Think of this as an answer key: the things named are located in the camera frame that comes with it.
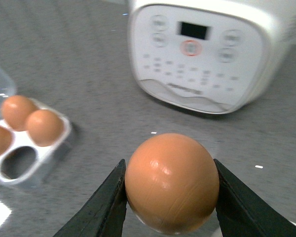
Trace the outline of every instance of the gray countertop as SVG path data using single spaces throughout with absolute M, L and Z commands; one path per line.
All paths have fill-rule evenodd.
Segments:
M 19 94 L 66 114 L 77 130 L 74 147 L 41 190 L 0 186 L 0 201 L 12 210 L 0 237 L 53 236 L 151 132 L 196 139 L 296 223 L 296 46 L 257 101 L 228 115 L 201 115 L 137 86 L 128 59 L 127 12 L 118 1 L 0 1 L 0 66 Z M 210 236 L 218 226 L 213 214 L 186 236 Z M 161 235 L 128 207 L 123 236 Z

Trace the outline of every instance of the egg carton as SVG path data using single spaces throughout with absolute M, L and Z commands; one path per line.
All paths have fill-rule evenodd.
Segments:
M 69 119 L 52 109 L 51 107 L 30 98 L 39 109 L 48 109 L 55 112 L 64 123 L 64 131 L 62 135 L 52 145 L 47 147 L 37 146 L 28 135 L 27 131 L 14 131 L 5 122 L 0 120 L 0 126 L 7 128 L 12 132 L 12 143 L 9 148 L 0 155 L 0 184 L 12 188 L 32 189 L 38 187 L 44 177 L 52 170 L 57 163 L 57 160 L 61 158 L 68 150 L 71 149 L 74 133 Z M 10 178 L 3 172 L 2 165 L 5 159 L 14 158 L 14 154 L 18 154 L 18 158 L 22 158 L 22 151 L 20 148 L 30 148 L 35 152 L 34 162 L 17 178 Z

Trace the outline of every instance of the round button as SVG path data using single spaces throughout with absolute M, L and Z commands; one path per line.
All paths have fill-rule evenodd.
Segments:
M 162 33 L 152 34 L 152 43 L 156 47 L 165 47 L 168 43 L 167 38 Z
M 168 19 L 163 15 L 155 15 L 151 18 L 152 27 L 156 31 L 165 31 L 169 27 Z
M 222 48 L 218 51 L 218 58 L 222 63 L 231 63 L 237 57 L 237 52 L 231 48 Z
M 222 34 L 222 43 L 226 46 L 236 46 L 242 41 L 242 32 L 240 30 L 228 30 Z
M 202 51 L 202 46 L 194 40 L 186 40 L 181 43 L 181 52 L 187 56 L 199 55 Z

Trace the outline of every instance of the digital display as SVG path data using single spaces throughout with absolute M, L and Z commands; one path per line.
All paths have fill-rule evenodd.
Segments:
M 181 32 L 183 36 L 198 38 L 201 40 L 208 40 L 208 26 L 194 25 L 187 22 L 181 22 Z

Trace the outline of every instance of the red power button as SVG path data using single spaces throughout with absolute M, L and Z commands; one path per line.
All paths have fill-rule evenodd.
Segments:
M 181 52 L 187 56 L 197 56 L 202 51 L 202 46 L 194 40 L 183 41 L 180 45 Z

